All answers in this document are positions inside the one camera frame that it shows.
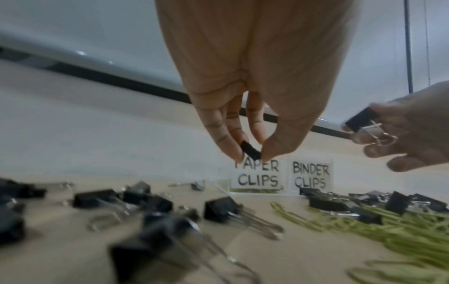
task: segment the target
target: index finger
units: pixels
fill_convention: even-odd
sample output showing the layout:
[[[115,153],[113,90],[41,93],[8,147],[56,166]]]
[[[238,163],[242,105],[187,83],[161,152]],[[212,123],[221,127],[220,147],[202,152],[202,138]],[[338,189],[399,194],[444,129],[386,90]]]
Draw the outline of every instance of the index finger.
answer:
[[[234,161],[241,163],[244,155],[237,142],[229,134],[225,120],[219,109],[200,109],[196,111],[212,139],[223,153]]]

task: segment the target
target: wooden table surface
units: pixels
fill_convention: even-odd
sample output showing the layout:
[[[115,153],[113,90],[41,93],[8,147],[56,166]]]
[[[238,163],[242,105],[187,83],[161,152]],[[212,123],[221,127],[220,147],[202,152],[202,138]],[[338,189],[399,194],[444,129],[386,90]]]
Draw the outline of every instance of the wooden table surface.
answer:
[[[36,177],[20,177],[20,181],[38,182]],[[103,188],[120,189],[138,180],[119,178],[71,178],[77,191]],[[153,193],[165,192],[169,182],[146,181]],[[213,183],[204,192],[182,187],[170,190],[175,206],[187,205],[202,214],[204,202],[225,196]],[[27,238],[17,244],[0,247],[1,284],[112,284],[115,275],[108,255],[108,245],[141,230],[141,220],[102,231],[90,232],[86,223],[103,209],[82,211],[62,205],[72,194],[51,189],[47,198],[30,200],[24,214]],[[284,240],[269,240],[250,228],[236,224],[199,222],[201,229],[225,251],[257,271],[264,284],[345,284],[353,283],[345,269],[363,266],[372,259],[397,259],[399,255],[382,244],[350,233],[317,233],[295,225],[273,214],[269,205],[278,201],[289,211],[309,216],[307,200],[301,197],[233,196],[260,218],[285,228]],[[246,273],[219,255],[209,255],[199,239],[190,234],[185,240],[233,283],[252,283]],[[198,284],[221,283],[207,269],[189,264],[184,254],[172,248],[141,269],[133,283]]]

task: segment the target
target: table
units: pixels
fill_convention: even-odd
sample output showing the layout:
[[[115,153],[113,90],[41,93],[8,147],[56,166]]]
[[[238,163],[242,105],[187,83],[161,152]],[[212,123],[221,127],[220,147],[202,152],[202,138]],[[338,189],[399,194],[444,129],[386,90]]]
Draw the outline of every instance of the table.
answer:
[[[38,177],[17,177],[21,182],[49,181]],[[138,180],[108,177],[71,178],[77,191],[114,188]],[[166,192],[170,181],[144,180],[153,193]],[[204,202],[225,196],[213,183],[204,192],[189,187],[170,189],[175,206],[187,205],[202,214]],[[82,211],[62,205],[72,196],[68,190],[51,189],[43,200],[29,200],[24,217],[28,236],[17,244],[0,247],[0,282],[2,284],[112,284],[115,275],[108,255],[108,245],[136,234],[141,220],[135,218],[108,230],[95,233],[86,229],[87,220],[98,210]],[[199,226],[228,254],[256,270],[264,284],[345,284],[353,283],[345,269],[362,266],[372,259],[398,259],[399,255],[382,244],[350,233],[317,233],[288,222],[275,214],[269,205],[277,201],[289,211],[308,216],[307,200],[302,197],[232,196],[256,215],[285,228],[282,241],[269,240],[258,232],[236,224],[215,224],[201,220]],[[194,234],[185,242],[201,257],[209,260],[233,283],[252,283],[247,275],[219,255],[205,253]],[[160,261],[141,269],[133,283],[196,284],[221,283],[206,268],[187,260],[177,248],[167,251]]]

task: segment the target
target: binder clips sign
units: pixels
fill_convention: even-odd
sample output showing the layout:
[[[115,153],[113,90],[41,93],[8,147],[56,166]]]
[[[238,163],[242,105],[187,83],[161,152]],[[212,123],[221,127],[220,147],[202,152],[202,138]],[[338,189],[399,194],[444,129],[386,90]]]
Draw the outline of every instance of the binder clips sign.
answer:
[[[318,162],[303,159],[290,159],[289,189],[299,192],[300,188],[319,189],[323,192],[333,190],[332,162]]]
[[[262,163],[245,156],[243,163],[233,163],[231,171],[231,189],[281,189],[282,162],[273,159]]]

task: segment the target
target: hand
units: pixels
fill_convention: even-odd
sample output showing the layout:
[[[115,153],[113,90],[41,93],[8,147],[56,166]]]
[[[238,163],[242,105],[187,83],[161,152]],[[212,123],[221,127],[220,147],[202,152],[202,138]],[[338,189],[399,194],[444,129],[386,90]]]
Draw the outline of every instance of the hand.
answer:
[[[248,141],[262,161],[296,150],[326,107],[355,27],[354,0],[157,0],[165,42],[198,115],[236,162]],[[263,125],[265,102],[278,114]]]
[[[382,128],[398,140],[391,146],[367,145],[365,155],[378,158],[403,154],[387,163],[395,172],[449,162],[449,81],[369,107],[380,115]],[[374,142],[364,131],[352,134],[351,139],[357,144]]]

